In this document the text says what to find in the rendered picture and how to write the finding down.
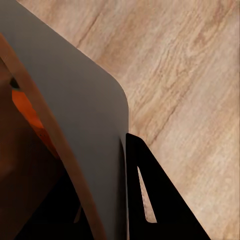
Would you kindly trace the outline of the trash can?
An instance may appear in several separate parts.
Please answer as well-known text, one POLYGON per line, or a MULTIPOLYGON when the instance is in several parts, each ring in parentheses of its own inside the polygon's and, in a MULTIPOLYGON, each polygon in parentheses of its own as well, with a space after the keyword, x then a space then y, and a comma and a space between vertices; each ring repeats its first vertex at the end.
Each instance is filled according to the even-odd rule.
POLYGON ((13 240, 62 174, 94 240, 128 240, 129 105, 118 81, 16 0, 0 0, 0 240, 13 240), (56 159, 12 101, 15 78, 56 159))

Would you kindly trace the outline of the can of soda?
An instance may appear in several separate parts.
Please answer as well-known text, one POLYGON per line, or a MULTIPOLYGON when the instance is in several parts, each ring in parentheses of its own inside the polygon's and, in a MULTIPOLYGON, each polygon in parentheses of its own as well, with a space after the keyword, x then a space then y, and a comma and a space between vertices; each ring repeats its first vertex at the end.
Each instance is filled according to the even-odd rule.
POLYGON ((51 139, 48 136, 48 133, 39 119, 38 115, 34 111, 32 105, 24 94, 23 90, 17 83, 14 77, 10 80, 10 86, 12 88, 12 101, 17 107, 17 110, 22 113, 27 122, 29 122, 30 126, 39 136, 39 138, 43 141, 43 143, 48 146, 48 149, 53 154, 56 159, 60 159, 59 154, 56 152, 56 148, 54 147, 51 139))

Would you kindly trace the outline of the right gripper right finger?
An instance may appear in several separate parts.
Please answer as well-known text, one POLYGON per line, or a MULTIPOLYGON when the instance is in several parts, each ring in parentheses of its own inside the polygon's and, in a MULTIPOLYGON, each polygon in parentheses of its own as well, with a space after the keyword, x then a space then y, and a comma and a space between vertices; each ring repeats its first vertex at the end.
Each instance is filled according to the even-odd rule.
POLYGON ((129 240, 211 240, 145 142, 126 133, 129 240), (157 223, 148 222, 142 175, 157 223))

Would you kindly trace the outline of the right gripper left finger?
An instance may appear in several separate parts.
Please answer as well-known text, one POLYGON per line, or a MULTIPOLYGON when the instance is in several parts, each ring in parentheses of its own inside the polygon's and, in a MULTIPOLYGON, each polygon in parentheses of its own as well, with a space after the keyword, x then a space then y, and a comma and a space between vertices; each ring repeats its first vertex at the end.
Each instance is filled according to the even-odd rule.
POLYGON ((13 240, 94 240, 80 200, 65 171, 13 240))

